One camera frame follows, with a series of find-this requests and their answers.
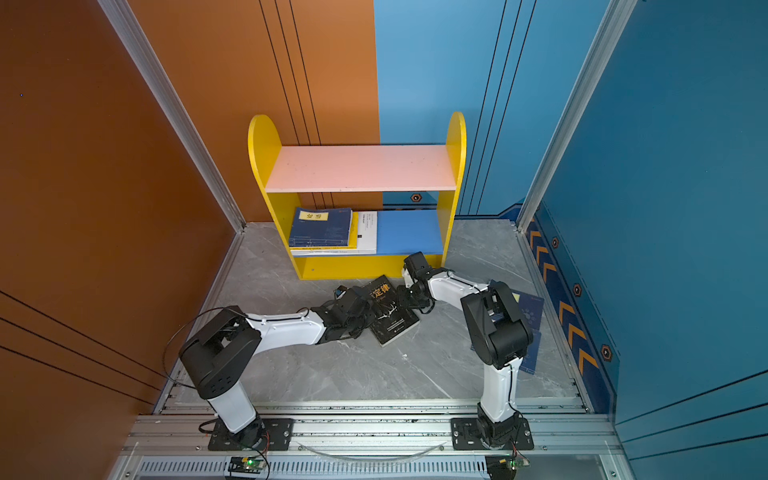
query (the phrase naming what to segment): black book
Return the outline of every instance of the black book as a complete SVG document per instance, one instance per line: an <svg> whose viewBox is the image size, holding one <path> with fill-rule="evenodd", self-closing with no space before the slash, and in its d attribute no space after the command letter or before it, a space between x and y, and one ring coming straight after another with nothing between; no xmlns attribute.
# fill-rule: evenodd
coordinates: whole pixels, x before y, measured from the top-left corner
<svg viewBox="0 0 768 480"><path fill-rule="evenodd" d="M382 346L392 342L413 327L419 318L407 308L399 306L395 287L381 275L366 285L369 295L379 305L380 317L369 327Z"/></svg>

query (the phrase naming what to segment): cable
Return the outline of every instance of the cable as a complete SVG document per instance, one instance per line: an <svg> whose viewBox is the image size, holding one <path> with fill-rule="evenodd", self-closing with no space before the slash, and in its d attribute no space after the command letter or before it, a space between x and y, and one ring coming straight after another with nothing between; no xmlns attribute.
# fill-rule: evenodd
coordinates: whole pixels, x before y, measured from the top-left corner
<svg viewBox="0 0 768 480"><path fill-rule="evenodd" d="M168 374L168 370L165 367L165 357L168 354L168 347L174 341L174 339L176 338L176 335L181 333L182 330L186 329L190 325L190 323L192 323L195 320L199 319L201 316L205 315L206 313L213 312L214 310L229 310L230 312L234 313L235 315L242 316L243 318L245 318L245 316L242 313L236 312L236 311L232 310L228 306L215 306L214 308L210 308L208 310L205 310L204 312L198 313L192 320L190 320L189 322L186 322L184 325L181 326L180 329L176 330L176 333L174 333L173 336L170 338L170 340L168 340L168 343L165 344L165 348L163 349L163 355L161 357L161 365L163 367L163 375L165 375L165 378L169 379L174 385L185 386L188 389L194 389L194 386L187 385L186 383L178 382L178 381L172 379L170 377L170 375Z"/></svg>
<svg viewBox="0 0 768 480"><path fill-rule="evenodd" d="M426 315L427 313L430 313L435 309L435 304L436 304L435 299L429 297L429 302L431 303L431 305L429 306L429 310L425 312L424 310L419 309L419 312L421 312L422 315Z"/></svg>
<svg viewBox="0 0 768 480"><path fill-rule="evenodd" d="M445 445L445 442L443 442L441 444L438 444L438 445L435 445L433 447L429 447L428 449L422 450L421 452L414 453L413 455L402 455L402 456L395 456L395 457L379 457L379 456L377 456L377 457L359 457L359 458L357 458L357 457L348 457L348 456L344 456L344 455L332 455L330 453L321 452L320 450L315 450L312 447L308 447L306 445L299 444L299 446L301 446L303 449L308 450L308 451L310 451L310 452L312 452L312 453L314 453L316 455L320 455L320 456L328 457L328 458L334 458L335 460L340 460L341 462L360 463L360 462L370 462L372 459L375 459L377 461L385 462L385 463L389 463L389 464L405 463L405 462L410 462L412 460L416 460L417 458L421 458L424 455L430 453L432 450L439 449L443 445Z"/></svg>
<svg viewBox="0 0 768 480"><path fill-rule="evenodd" d="M270 441L267 440L266 441L266 448L269 449L269 447L270 447ZM266 455L264 455L262 452L259 452L258 450L254 450L254 451L256 453L258 453L259 455L261 455L261 458L264 459L264 463L266 463L266 478L265 478L265 480L270 480L270 473L272 473L272 467L270 467L270 461L266 459Z"/></svg>
<svg viewBox="0 0 768 480"><path fill-rule="evenodd" d="M205 429L203 429L203 427L206 426L206 425L210 425L211 423L216 423L217 420L218 420L218 417L216 417L215 419L207 420L206 422L203 422L203 423L199 424L197 426L197 431L200 432L200 433L204 433L206 435L210 435L210 434L214 433L213 430L205 430Z"/></svg>
<svg viewBox="0 0 768 480"><path fill-rule="evenodd" d="M63 326L65 329L70 329L72 332L75 332L75 333L77 333L78 335L80 335L80 336L83 336L83 337L85 337L85 338L89 339L90 341L92 341L92 342L96 343L97 345L103 346L105 349L109 350L110 352L114 352L114 353L117 353L119 356L123 357L124 359L127 359L127 360L129 360L129 361L131 361L131 362L135 363L136 365L139 365L139 366L143 366L145 369L149 370L150 372L152 372L152 373L157 373L159 376L162 376L162 374L161 374L160 372L158 372L157 370L151 369L151 368L149 368L148 366L144 365L143 363L137 362L136 360L132 359L131 357L129 357L129 356L127 356L127 355L125 355L124 353L120 353L120 352L118 352L117 350L113 349L112 347L110 347L110 346L106 346L105 344L103 344L102 342L99 342L99 341L98 341L98 340L96 340L95 338L93 338L93 337L90 337L90 336L88 336L88 335L85 335L85 334L84 334L83 332L81 332L80 330L78 330L78 329L75 329L75 328L73 328L73 327L71 327L71 326L67 325L66 323L64 323L64 322L62 322L62 321L60 321L60 320L56 320L54 317L52 317L52 316L48 315L47 313L44 313L44 312L42 312L42 311L40 311L40 310L38 310L38 309L34 308L32 305L30 305L30 304L28 304L28 303L24 303L24 302L22 302L21 300L19 300L19 299L18 299L18 298L16 298L15 296L13 296L13 295L10 295L10 294L8 294L8 293L6 293L6 292L3 292L2 290L0 290L0 294L7 296L9 299L13 300L13 301L14 301L14 302L16 302L16 303L20 303L21 305L23 305L23 306L26 306L27 308L29 308L29 309L30 309L30 310L32 310L33 312L36 312L36 313L39 313L40 315L43 315L45 318L47 318L47 319L49 319L49 320L53 320L54 322L56 322L56 323L58 323L59 325Z"/></svg>
<svg viewBox="0 0 768 480"><path fill-rule="evenodd" d="M509 371L509 376L510 376L510 379L509 379L509 394L507 395L507 405L509 405L510 409L515 410L517 413L520 413L520 416L522 416L523 414L520 412L520 410L517 410L515 407L513 407L512 406L512 402L510 401L510 397L512 397L512 381L513 381L511 369ZM525 455L521 454L518 451L518 446L516 445L517 442L515 441L515 439L510 439L510 440L512 440L512 450L515 451L515 456L520 455L522 458L525 458L526 462L531 463L531 461L528 460L528 457L526 457Z"/></svg>

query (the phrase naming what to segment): blue book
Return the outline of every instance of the blue book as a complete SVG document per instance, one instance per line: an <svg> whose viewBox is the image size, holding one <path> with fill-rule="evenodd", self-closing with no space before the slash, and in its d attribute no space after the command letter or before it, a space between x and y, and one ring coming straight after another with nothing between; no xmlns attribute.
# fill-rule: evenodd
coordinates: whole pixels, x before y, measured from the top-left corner
<svg viewBox="0 0 768 480"><path fill-rule="evenodd" d="M351 208L296 208L288 247L347 247L351 226Z"/></svg>

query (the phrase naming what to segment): white book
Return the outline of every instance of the white book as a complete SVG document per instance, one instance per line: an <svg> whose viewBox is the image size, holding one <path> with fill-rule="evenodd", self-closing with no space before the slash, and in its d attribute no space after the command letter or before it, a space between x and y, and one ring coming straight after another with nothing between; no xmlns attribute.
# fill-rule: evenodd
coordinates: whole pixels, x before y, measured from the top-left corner
<svg viewBox="0 0 768 480"><path fill-rule="evenodd" d="M345 255L376 255L377 212L357 213L357 248L339 250L291 250L294 257L338 257Z"/></svg>

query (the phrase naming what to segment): black mounting plate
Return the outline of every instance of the black mounting plate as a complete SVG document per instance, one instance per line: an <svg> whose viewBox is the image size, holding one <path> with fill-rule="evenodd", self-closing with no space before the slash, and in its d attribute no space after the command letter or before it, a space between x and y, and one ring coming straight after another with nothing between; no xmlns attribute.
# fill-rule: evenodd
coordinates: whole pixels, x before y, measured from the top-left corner
<svg viewBox="0 0 768 480"><path fill-rule="evenodd" d="M454 450L492 450L482 442L482 434L476 418L451 419L451 436ZM521 424L516 432L512 433L509 442L500 449L493 450L533 450L533 437L528 420L521 418Z"/></svg>
<svg viewBox="0 0 768 480"><path fill-rule="evenodd" d="M293 436L293 419L262 419L266 430L270 434L270 451L285 452ZM266 438L259 440L251 449L264 450ZM208 450L211 452L225 452L232 450L249 450L246 446L238 444L221 419L216 421L214 432L210 434Z"/></svg>

